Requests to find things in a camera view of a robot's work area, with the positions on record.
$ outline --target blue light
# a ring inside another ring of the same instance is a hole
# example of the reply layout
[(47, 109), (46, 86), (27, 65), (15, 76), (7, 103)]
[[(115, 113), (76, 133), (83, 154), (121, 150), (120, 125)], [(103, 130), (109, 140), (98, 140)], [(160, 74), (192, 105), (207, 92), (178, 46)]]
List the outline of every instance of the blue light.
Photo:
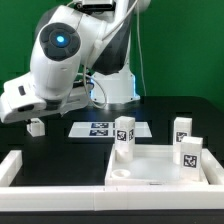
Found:
[(57, 41), (58, 41), (59, 43), (64, 43), (64, 42), (65, 42), (65, 38), (64, 38), (63, 36), (58, 36), (58, 37), (57, 37)]
[(134, 97), (136, 97), (137, 93), (136, 93), (136, 78), (133, 75), (133, 85), (134, 85)]

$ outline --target white box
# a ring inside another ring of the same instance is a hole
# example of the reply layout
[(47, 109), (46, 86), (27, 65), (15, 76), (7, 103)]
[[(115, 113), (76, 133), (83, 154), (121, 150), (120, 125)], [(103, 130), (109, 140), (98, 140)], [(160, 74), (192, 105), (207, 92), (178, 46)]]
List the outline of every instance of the white box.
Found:
[(199, 181), (180, 178), (181, 167), (173, 163), (172, 145), (135, 145), (133, 160), (127, 163), (117, 161), (115, 154), (113, 146), (105, 185), (208, 185), (202, 169)]
[(198, 181), (200, 179), (202, 138), (185, 136), (181, 143), (180, 177)]
[(0, 163), (0, 188), (8, 187), (23, 164), (22, 152), (12, 150)]
[(135, 118), (121, 116), (115, 120), (116, 158), (120, 162), (133, 159), (135, 145)]
[(38, 118), (32, 118), (31, 123), (27, 124), (27, 131), (33, 136), (44, 136), (45, 135), (45, 125)]
[(184, 136), (191, 136), (192, 118), (177, 117), (173, 129), (173, 162), (180, 164), (180, 147)]

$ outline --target white block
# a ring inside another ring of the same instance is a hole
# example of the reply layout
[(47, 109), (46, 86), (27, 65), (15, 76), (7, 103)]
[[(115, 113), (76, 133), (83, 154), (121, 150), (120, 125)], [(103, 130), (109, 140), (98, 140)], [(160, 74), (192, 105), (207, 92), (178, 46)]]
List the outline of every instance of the white block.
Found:
[(191, 136), (192, 132), (192, 119), (177, 117), (174, 121), (173, 129), (173, 162), (177, 165), (180, 164), (180, 148), (181, 141), (184, 136)]
[(181, 143), (180, 177), (200, 180), (202, 138), (185, 136)]
[(8, 187), (22, 166), (22, 152), (13, 150), (0, 164), (0, 187)]
[(133, 160), (135, 118), (121, 116), (115, 120), (115, 150), (119, 162)]
[(32, 118), (31, 123), (27, 124), (27, 131), (33, 136), (44, 136), (45, 135), (45, 125), (38, 118)]

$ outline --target robot camera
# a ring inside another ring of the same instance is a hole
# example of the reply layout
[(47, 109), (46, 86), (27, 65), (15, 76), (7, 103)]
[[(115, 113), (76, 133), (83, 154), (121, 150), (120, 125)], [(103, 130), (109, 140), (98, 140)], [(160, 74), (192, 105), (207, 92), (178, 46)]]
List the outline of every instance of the robot camera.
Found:
[(114, 0), (82, 0), (82, 7), (89, 11), (112, 11)]

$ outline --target cable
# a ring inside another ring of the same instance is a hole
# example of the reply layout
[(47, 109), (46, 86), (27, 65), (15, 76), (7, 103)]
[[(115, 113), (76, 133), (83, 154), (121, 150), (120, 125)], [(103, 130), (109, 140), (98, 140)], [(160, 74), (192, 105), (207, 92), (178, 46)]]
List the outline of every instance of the cable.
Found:
[(139, 56), (140, 56), (142, 85), (143, 85), (144, 95), (146, 96), (147, 93), (146, 93), (146, 86), (145, 86), (144, 67), (143, 67), (143, 59), (142, 59), (142, 48), (141, 48), (141, 38), (140, 38), (139, 4), (137, 5), (137, 39), (138, 39), (138, 49), (139, 49)]
[(80, 0), (77, 0), (77, 1), (71, 1), (71, 2), (69, 2), (66, 6), (70, 6), (70, 5), (72, 5), (72, 4), (75, 4), (75, 3), (77, 3), (77, 2), (79, 2)]
[[(92, 51), (90, 52), (89, 56), (87, 57), (87, 59), (85, 61), (85, 64), (84, 64), (84, 67), (83, 67), (83, 84), (84, 84), (84, 88), (85, 88), (85, 91), (86, 91), (86, 95), (88, 96), (89, 101), (92, 104), (92, 106), (94, 106), (96, 108), (99, 108), (99, 109), (103, 109), (107, 105), (107, 95), (106, 95), (106, 92), (105, 92), (105, 90), (103, 89), (103, 87), (100, 85), (100, 83), (98, 81), (96, 81), (94, 78), (92, 78), (91, 76), (86, 74), (87, 64), (89, 62), (89, 58), (90, 58), (90, 55), (92, 54), (92, 52), (93, 52), (93, 48), (92, 48)], [(89, 91), (88, 91), (88, 88), (87, 88), (87, 85), (86, 85), (86, 77), (89, 77), (94, 82), (96, 82), (99, 85), (99, 87), (101, 88), (101, 90), (103, 91), (105, 102), (102, 105), (97, 105), (95, 102), (93, 102), (93, 100), (89, 96)]]
[(107, 34), (105, 34), (102, 38), (102, 40), (105, 40), (107, 37), (109, 37), (117, 28), (119, 28), (119, 26), (127, 19), (127, 17), (130, 15), (130, 13), (134, 10), (136, 4), (138, 3), (139, 0), (136, 0), (131, 8), (128, 10), (126, 16), (111, 30), (109, 31)]

